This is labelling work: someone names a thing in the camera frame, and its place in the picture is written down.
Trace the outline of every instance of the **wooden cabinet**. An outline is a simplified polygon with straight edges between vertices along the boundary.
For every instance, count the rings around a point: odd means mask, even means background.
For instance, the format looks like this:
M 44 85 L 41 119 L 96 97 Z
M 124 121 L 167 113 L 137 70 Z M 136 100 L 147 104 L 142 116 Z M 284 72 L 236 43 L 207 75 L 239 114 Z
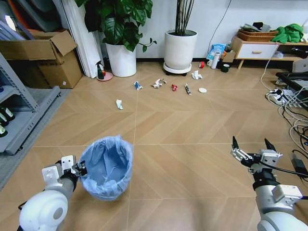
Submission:
M 294 54 L 287 53 L 291 51 L 292 47 L 298 46 L 308 46 L 308 43 L 294 43 L 287 42 L 285 44 L 276 43 L 276 42 L 251 42 L 244 41 L 237 36 L 234 36 L 232 39 L 231 49 L 235 51 L 235 59 L 240 59 L 241 62 L 238 66 L 238 69 L 241 69 L 245 59 L 253 60 L 269 60 L 276 50 L 281 50 L 284 54 L 282 59 L 272 58 L 272 60 L 279 61 L 297 61 L 302 60 L 301 57 L 298 57 Z

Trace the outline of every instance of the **trash bin liner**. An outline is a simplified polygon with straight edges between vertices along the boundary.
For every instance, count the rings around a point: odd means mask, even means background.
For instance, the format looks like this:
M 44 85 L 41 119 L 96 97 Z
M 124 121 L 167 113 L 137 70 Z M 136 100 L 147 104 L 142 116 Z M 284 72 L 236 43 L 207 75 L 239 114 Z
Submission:
M 88 174 L 80 177 L 82 186 L 93 197 L 111 201 L 128 186 L 132 172 L 133 148 L 120 136 L 109 136 L 86 148 L 79 163 L 85 161 Z

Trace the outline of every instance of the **plastic bottle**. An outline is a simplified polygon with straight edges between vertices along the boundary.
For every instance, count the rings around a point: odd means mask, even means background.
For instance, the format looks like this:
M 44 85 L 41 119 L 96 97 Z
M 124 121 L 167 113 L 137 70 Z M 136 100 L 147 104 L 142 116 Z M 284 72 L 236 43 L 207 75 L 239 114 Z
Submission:
M 220 56 L 219 52 L 216 52 L 214 54 L 214 59 L 213 59 L 212 65 L 211 65 L 212 69 L 216 69 L 216 66 L 217 66 L 217 63 L 218 63 L 218 60 L 219 60 L 219 56 Z

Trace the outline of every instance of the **drawer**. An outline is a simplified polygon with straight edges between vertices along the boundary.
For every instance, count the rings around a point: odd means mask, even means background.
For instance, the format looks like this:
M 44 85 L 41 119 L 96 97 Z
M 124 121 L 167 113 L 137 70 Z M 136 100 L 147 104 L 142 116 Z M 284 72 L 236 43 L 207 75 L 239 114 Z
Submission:
M 270 59 L 276 50 L 276 44 L 242 44 L 238 59 Z

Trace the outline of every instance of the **herringbone floor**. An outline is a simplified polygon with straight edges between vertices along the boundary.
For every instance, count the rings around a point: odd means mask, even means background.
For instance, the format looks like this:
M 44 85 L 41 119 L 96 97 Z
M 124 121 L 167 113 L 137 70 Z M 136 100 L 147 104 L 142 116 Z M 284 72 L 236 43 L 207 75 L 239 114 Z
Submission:
M 268 85 L 278 71 L 267 71 Z M 252 176 L 230 155 L 231 138 L 247 152 L 264 148 L 268 138 L 284 154 L 278 166 L 292 169 L 289 153 L 296 146 L 289 126 L 264 98 L 263 69 L 199 72 L 201 80 L 165 76 L 162 64 L 139 63 L 132 77 L 105 83 L 82 78 L 0 192 L 0 230 L 17 229 L 17 206 L 44 188 L 43 167 L 64 155 L 79 158 L 94 140 L 120 134 L 135 149 L 129 188 L 118 200 L 101 202 L 78 184 L 62 230 L 255 231 L 260 216 Z M 167 84 L 153 89 L 158 78 Z M 140 91 L 136 80 L 144 87 Z M 179 87 L 176 92 L 171 84 Z M 208 92 L 199 93 L 199 87 Z M 123 101 L 122 111 L 116 99 Z M 298 177 L 277 175 L 308 195 Z M 308 203 L 300 202 L 295 213 L 307 222 Z

